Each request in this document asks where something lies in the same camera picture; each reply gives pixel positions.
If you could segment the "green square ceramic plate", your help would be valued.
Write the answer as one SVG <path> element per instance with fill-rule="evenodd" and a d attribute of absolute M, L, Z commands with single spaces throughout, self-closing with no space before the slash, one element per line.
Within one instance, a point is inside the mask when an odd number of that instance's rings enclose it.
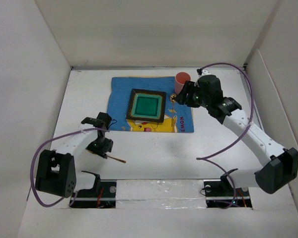
<path fill-rule="evenodd" d="M 126 119 L 164 122 L 166 92 L 132 89 Z"/>

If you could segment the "gold spoon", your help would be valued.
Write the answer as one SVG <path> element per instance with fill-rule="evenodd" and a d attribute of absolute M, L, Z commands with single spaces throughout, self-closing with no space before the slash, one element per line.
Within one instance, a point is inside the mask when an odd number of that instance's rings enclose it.
<path fill-rule="evenodd" d="M 171 94 L 171 96 L 170 96 L 170 101 L 172 103 L 172 110 L 171 110 L 171 112 L 173 114 L 172 117 L 174 117 L 174 114 L 176 113 L 176 111 L 175 111 L 175 103 L 176 103 L 175 98 L 176 98 L 176 96 L 177 95 L 175 93 Z"/>

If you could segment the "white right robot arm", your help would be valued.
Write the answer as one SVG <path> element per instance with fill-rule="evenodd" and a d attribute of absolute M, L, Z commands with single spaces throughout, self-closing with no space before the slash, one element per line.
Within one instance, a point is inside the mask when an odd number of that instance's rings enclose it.
<path fill-rule="evenodd" d="M 298 151 L 274 141 L 247 117 L 235 99 L 223 96 L 216 76 L 203 75 L 196 82 L 186 81 L 174 100 L 180 105 L 207 109 L 211 117 L 241 138 L 261 164 L 260 169 L 233 169 L 225 173 L 220 182 L 223 194 L 232 195 L 240 187 L 258 187 L 273 194 L 297 177 Z"/>

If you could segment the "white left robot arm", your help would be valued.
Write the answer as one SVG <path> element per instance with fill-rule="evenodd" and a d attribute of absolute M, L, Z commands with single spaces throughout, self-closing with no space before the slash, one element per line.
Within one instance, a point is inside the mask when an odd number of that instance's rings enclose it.
<path fill-rule="evenodd" d="M 68 198 L 76 191 L 75 159 L 87 150 L 107 159 L 113 141 L 105 137 L 112 118 L 100 112 L 97 118 L 86 117 L 79 131 L 67 135 L 67 140 L 54 150 L 43 150 L 39 156 L 35 189 Z"/>

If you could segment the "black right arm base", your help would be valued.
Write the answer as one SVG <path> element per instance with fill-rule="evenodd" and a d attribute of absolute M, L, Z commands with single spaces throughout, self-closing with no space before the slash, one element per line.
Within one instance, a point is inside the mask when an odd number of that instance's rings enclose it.
<path fill-rule="evenodd" d="M 231 203 L 231 208 L 252 208 L 248 188 L 234 191 L 225 174 L 219 179 L 206 179 L 203 185 L 200 194 L 205 197 L 207 208 L 226 209 Z"/>

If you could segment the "blue Pikachu placemat cloth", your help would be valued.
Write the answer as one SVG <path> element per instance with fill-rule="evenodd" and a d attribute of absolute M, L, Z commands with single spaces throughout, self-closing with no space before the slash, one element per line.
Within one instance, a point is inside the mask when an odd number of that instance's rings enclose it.
<path fill-rule="evenodd" d="M 112 92 L 109 97 L 107 114 L 117 122 L 111 130 L 141 132 L 193 133 L 191 109 L 178 103 L 172 103 L 170 96 L 174 93 L 175 77 L 113 77 Z M 164 122 L 149 122 L 127 119 L 130 95 L 133 89 L 161 91 L 166 93 Z"/>

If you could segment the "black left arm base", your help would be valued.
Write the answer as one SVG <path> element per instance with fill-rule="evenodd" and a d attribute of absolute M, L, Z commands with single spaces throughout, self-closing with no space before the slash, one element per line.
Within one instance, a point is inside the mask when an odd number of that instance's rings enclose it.
<path fill-rule="evenodd" d="M 99 174 L 81 171 L 69 201 L 71 208 L 111 209 L 116 207 L 117 181 L 101 179 Z"/>

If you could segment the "pink plastic cup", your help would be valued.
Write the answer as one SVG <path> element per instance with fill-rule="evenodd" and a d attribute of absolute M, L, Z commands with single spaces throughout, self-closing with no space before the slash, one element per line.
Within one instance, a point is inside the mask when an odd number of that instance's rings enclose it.
<path fill-rule="evenodd" d="M 175 94 L 179 94 L 186 83 L 186 81 L 190 81 L 191 76 L 186 72 L 179 72 L 175 76 Z"/>

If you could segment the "gold fork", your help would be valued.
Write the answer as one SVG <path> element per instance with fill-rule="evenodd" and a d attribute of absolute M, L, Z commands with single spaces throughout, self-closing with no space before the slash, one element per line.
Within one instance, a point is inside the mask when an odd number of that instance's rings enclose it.
<path fill-rule="evenodd" d="M 88 151 L 89 153 L 91 153 L 91 154 L 93 154 L 93 155 L 98 155 L 98 154 L 96 154 L 95 152 L 92 152 L 92 151 L 90 151 L 90 150 L 88 150 L 88 149 L 86 149 L 86 151 Z M 120 162 L 120 163 L 124 163 L 124 164 L 127 162 L 127 161 L 125 161 L 125 160 L 122 160 L 122 159 L 118 159 L 118 158 L 109 156 L 109 155 L 107 155 L 107 154 L 105 154 L 104 156 L 102 156 L 102 158 L 104 158 L 104 159 L 108 159 L 108 158 L 110 158 L 110 159 L 113 159 L 113 160 L 115 160 L 115 161 L 118 161 L 118 162 Z"/>

